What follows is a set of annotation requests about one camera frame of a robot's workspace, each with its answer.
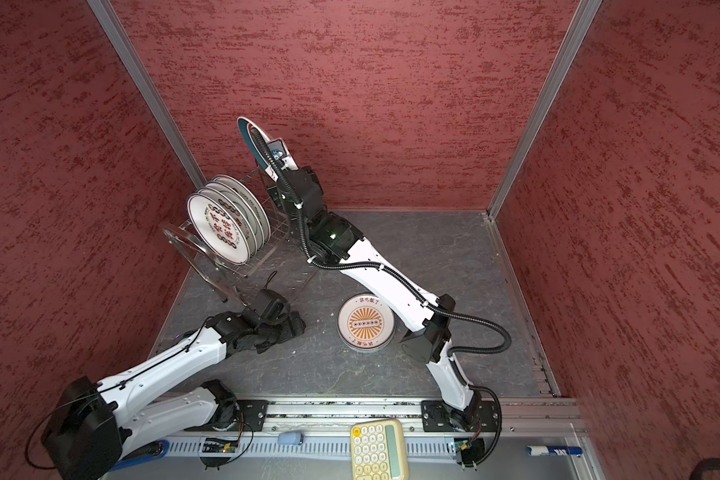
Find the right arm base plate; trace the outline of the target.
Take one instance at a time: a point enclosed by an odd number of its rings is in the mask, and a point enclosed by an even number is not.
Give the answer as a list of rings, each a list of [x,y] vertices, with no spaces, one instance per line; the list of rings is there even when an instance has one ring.
[[[424,400],[420,403],[423,430],[425,432],[471,432],[494,433],[499,417],[493,401],[481,401],[461,411],[441,400]]]

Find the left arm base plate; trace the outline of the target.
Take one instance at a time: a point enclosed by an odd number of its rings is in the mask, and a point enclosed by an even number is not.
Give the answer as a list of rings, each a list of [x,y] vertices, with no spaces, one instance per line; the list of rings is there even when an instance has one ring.
[[[260,399],[238,399],[234,404],[220,407],[218,422],[212,429],[219,432],[239,431],[243,428],[261,432],[270,402]]]

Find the green band red ring plate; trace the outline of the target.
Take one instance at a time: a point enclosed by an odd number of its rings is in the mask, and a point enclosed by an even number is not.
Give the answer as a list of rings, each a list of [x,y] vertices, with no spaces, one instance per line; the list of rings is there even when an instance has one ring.
[[[273,158],[267,146],[271,139],[262,129],[246,117],[237,118],[237,126],[243,140],[251,150],[258,167],[272,180],[277,180],[278,172],[283,168]]]

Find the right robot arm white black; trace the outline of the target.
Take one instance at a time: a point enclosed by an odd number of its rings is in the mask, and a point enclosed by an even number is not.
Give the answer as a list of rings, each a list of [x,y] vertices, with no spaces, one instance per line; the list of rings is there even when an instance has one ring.
[[[435,296],[392,266],[357,227],[326,208],[314,172],[264,171],[274,181],[268,193],[288,215],[307,262],[349,276],[389,306],[408,330],[403,350],[434,378],[448,423],[459,431],[475,428],[482,398],[456,359],[462,350],[453,345],[449,325],[460,320],[492,327],[491,322],[455,312],[451,296]]]

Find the stainless steel dish rack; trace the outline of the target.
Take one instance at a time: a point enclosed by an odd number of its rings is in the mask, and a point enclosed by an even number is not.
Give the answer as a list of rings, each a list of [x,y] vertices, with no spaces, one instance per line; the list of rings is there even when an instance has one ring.
[[[273,184],[259,169],[216,175],[188,196],[184,222],[159,226],[224,302],[247,304],[262,288],[294,301],[314,278],[296,265],[289,219],[268,193]]]

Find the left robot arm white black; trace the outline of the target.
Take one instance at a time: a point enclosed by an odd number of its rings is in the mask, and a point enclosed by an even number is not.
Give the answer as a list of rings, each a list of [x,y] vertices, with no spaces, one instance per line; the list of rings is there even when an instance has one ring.
[[[237,396],[219,380],[165,393],[243,351],[258,354],[302,335],[306,324],[277,292],[262,289],[240,312],[207,317],[174,346],[119,374],[83,376],[63,391],[41,444],[64,479],[99,479],[137,449],[178,431],[243,430]]]

